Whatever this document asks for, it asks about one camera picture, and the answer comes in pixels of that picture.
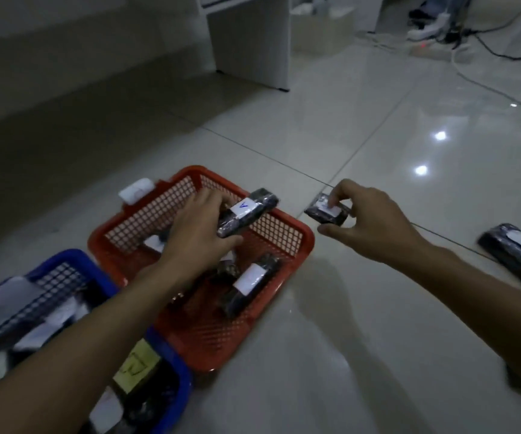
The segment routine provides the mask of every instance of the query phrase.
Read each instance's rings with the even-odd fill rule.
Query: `plastic-wrapped package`
[[[282,261],[271,253],[257,259],[235,281],[233,287],[221,297],[221,309],[230,319],[236,318],[262,291],[273,275],[280,269]]]
[[[254,224],[264,213],[274,209],[279,199],[266,189],[252,192],[229,210],[221,213],[216,234],[220,238],[232,236]]]
[[[334,207],[329,207],[329,195],[319,193],[304,212],[321,224],[341,226],[347,220],[351,210],[346,205],[340,203]]]
[[[485,233],[477,243],[521,280],[521,230],[500,224]]]

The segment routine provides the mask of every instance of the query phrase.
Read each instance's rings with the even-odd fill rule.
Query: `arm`
[[[158,312],[241,236],[220,239],[220,192],[189,198],[162,258],[0,380],[0,433],[75,433]]]
[[[415,280],[455,313],[521,376],[521,291],[425,240],[386,193],[341,181],[329,204],[353,202],[351,228],[319,232]]]

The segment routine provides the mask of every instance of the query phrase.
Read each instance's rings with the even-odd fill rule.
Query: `tile floor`
[[[212,73],[161,85],[155,62],[0,123],[0,279],[85,249],[128,183],[202,164],[313,228],[303,208],[328,184],[379,187],[429,240],[521,289],[474,243],[521,227],[521,108],[377,49],[293,62],[288,94]],[[174,432],[516,433],[521,395],[427,292],[317,236]]]

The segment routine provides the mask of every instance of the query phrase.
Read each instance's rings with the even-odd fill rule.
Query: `white desk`
[[[290,0],[138,0],[170,15],[206,15],[218,71],[289,89]]]

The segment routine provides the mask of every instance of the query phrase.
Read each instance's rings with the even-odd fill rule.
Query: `white box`
[[[354,7],[332,7],[328,16],[291,12],[292,49],[317,54],[341,51],[354,40]]]

